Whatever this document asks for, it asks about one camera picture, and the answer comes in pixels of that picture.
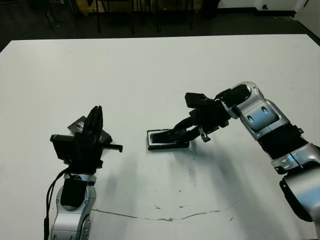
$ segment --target white table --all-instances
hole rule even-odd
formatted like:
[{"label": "white table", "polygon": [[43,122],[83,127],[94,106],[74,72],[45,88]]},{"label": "white table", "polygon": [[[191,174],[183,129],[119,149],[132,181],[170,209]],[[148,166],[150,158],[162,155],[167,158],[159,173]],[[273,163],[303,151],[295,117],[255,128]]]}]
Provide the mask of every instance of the white table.
[{"label": "white table", "polygon": [[239,120],[176,151],[147,151],[146,132],[187,117],[186,92],[251,81],[320,145],[319,66],[307,35],[12,41],[0,53],[1,239],[43,239],[46,192],[66,167],[49,138],[94,105],[124,151],[103,155],[90,240],[316,238]]}]

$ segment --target dark floor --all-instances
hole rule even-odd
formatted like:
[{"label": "dark floor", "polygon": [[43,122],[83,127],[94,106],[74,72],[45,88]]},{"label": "dark floor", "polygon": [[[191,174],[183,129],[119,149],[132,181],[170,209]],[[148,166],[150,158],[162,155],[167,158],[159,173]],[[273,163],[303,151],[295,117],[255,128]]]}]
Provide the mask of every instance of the dark floor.
[{"label": "dark floor", "polygon": [[51,3],[56,21],[50,29],[41,8],[28,4],[1,7],[0,51],[11,40],[31,39],[92,39],[92,38],[149,38],[251,34],[308,34],[318,45],[320,39],[302,24],[289,16],[255,16],[253,13],[224,13],[213,19],[194,14],[193,30],[190,14],[170,12],[160,15],[159,32],[155,14],[135,13],[135,33],[131,34],[130,15],[101,14],[101,33],[97,30],[97,16],[89,14],[77,17],[75,25],[70,8],[66,4]]}]

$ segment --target black plastic bracket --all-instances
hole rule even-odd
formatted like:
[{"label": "black plastic bracket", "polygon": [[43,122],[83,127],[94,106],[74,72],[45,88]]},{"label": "black plastic bracket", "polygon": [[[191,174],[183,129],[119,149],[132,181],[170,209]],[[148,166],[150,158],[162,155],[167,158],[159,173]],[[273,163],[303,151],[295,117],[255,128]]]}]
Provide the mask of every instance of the black plastic bracket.
[{"label": "black plastic bracket", "polygon": [[190,142],[166,142],[166,143],[158,143],[153,142],[153,134],[159,134],[164,133],[166,131],[169,131],[170,129],[157,129],[157,130],[148,130],[146,131],[146,138],[147,138],[147,145],[148,150],[165,150],[165,149],[182,149],[182,148],[188,148]]}]

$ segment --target crack on table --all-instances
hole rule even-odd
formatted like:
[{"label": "crack on table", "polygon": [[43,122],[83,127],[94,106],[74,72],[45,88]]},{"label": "crack on table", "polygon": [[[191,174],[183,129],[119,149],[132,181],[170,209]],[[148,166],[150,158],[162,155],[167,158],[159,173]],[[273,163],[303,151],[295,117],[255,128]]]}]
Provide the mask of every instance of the crack on table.
[{"label": "crack on table", "polygon": [[204,215],[204,214],[211,214],[211,213],[220,213],[220,212],[225,212],[228,209],[232,208],[234,205],[236,205],[237,203],[239,203],[239,201],[233,203],[232,205],[230,205],[229,207],[227,207],[225,210],[213,210],[213,211],[205,211],[205,212],[199,212],[199,213],[195,213],[189,216],[185,216],[182,218],[148,218],[148,217],[138,217],[138,216],[130,216],[130,215],[125,215],[125,214],[120,214],[120,213],[116,213],[116,212],[110,212],[110,211],[102,211],[100,209],[92,209],[92,211],[94,212],[98,212],[98,213],[103,213],[103,214],[111,214],[111,215],[116,215],[116,216],[120,216],[120,217],[126,217],[126,218],[131,218],[131,219],[141,219],[141,220],[151,220],[151,221],[166,221],[166,222],[173,222],[174,220],[185,220],[194,216],[198,216],[198,215]]}]

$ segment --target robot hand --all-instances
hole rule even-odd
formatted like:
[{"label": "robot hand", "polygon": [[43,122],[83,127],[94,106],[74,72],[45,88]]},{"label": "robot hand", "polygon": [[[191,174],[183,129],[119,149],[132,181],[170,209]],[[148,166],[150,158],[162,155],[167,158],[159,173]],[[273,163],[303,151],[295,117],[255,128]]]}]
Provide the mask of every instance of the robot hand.
[{"label": "robot hand", "polygon": [[[101,143],[103,128],[101,106],[95,106],[89,113],[82,132],[74,136],[52,135],[57,157],[68,167],[60,172],[49,187],[46,196],[46,217],[44,219],[44,240],[86,240],[90,233],[90,212],[96,201],[95,173],[102,168],[103,149],[122,152],[122,145]],[[63,187],[56,196],[57,214],[49,231],[49,209],[56,181],[64,175]]]},{"label": "robot hand", "polygon": [[193,109],[190,117],[172,129],[147,131],[148,149],[187,148],[198,136],[207,142],[208,134],[228,126],[231,118],[240,118],[277,173],[285,174],[280,187],[292,210],[300,219],[314,222],[320,239],[320,148],[302,138],[302,129],[252,82],[242,82],[214,99],[186,93],[185,101]]}]

